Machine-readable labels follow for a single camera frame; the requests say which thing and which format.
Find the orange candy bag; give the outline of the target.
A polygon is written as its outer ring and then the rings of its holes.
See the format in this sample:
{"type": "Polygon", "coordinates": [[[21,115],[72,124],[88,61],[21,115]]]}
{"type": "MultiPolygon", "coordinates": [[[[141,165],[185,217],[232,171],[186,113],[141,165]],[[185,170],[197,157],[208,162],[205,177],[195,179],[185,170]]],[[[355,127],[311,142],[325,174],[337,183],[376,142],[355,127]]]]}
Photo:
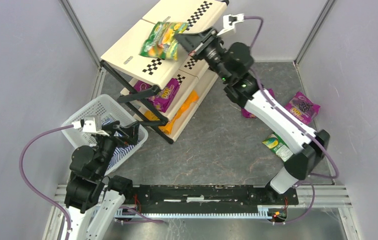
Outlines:
{"type": "Polygon", "coordinates": [[[180,109],[177,111],[176,115],[174,116],[173,120],[171,123],[174,123],[177,119],[181,117],[181,115],[187,111],[192,103],[195,103],[199,99],[199,96],[195,90],[193,90],[185,102],[182,104],[180,109]]]}
{"type": "MultiPolygon", "coordinates": [[[[174,123],[177,119],[179,119],[182,115],[183,111],[182,110],[178,110],[178,112],[176,113],[176,115],[173,117],[172,120],[170,120],[166,125],[164,126],[159,126],[159,129],[165,133],[165,134],[171,134],[172,133],[172,129],[173,129],[173,126],[174,126],[174,123]]],[[[144,116],[147,117],[148,120],[150,121],[157,121],[159,120],[159,118],[157,116],[155,116],[151,111],[147,110],[145,113],[144,113],[144,116]]]]}

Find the green candy bag back side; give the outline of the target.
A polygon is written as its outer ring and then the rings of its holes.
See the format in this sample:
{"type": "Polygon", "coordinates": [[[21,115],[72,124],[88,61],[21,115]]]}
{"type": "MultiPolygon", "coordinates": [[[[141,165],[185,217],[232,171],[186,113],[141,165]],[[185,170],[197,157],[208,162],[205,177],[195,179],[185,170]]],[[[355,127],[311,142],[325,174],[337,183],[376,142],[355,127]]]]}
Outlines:
{"type": "Polygon", "coordinates": [[[262,141],[271,152],[278,156],[283,162],[290,159],[294,153],[288,148],[286,143],[276,133],[270,134],[262,141]]]}

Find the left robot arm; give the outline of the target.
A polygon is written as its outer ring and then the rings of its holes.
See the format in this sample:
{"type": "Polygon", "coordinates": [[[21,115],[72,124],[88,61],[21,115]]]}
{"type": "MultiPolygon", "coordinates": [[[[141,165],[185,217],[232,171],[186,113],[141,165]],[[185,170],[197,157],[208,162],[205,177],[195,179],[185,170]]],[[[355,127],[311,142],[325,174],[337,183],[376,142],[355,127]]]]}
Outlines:
{"type": "Polygon", "coordinates": [[[70,222],[61,239],[101,240],[133,186],[128,178],[109,178],[108,166],[117,148],[138,143],[140,124],[135,121],[122,126],[117,120],[102,125],[94,116],[75,124],[94,137],[95,145],[77,147],[71,155],[71,175],[64,198],[70,222]]]}

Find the green yellow candy bag front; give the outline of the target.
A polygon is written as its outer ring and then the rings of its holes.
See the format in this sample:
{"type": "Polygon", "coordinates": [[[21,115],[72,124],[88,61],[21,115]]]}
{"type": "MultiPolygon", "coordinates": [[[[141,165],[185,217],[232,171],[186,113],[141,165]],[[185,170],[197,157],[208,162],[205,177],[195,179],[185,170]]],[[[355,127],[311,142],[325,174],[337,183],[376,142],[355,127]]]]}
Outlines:
{"type": "Polygon", "coordinates": [[[139,55],[147,58],[178,60],[178,42],[176,34],[189,28],[187,22],[158,21],[144,41],[139,55]]]}

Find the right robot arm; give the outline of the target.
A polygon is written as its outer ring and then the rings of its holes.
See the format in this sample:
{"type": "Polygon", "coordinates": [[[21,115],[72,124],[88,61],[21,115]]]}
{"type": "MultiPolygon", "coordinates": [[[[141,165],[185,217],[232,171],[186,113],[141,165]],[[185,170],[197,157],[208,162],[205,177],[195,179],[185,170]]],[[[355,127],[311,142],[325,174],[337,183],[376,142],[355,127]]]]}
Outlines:
{"type": "Polygon", "coordinates": [[[282,107],[263,88],[255,75],[250,48],[241,42],[229,49],[221,46],[221,38],[213,27],[199,33],[177,33],[175,39],[195,60],[205,60],[226,85],[224,91],[231,102],[255,115],[280,136],[293,155],[268,182],[278,194],[285,193],[303,181],[327,154],[330,135],[316,131],[282,107]]]}

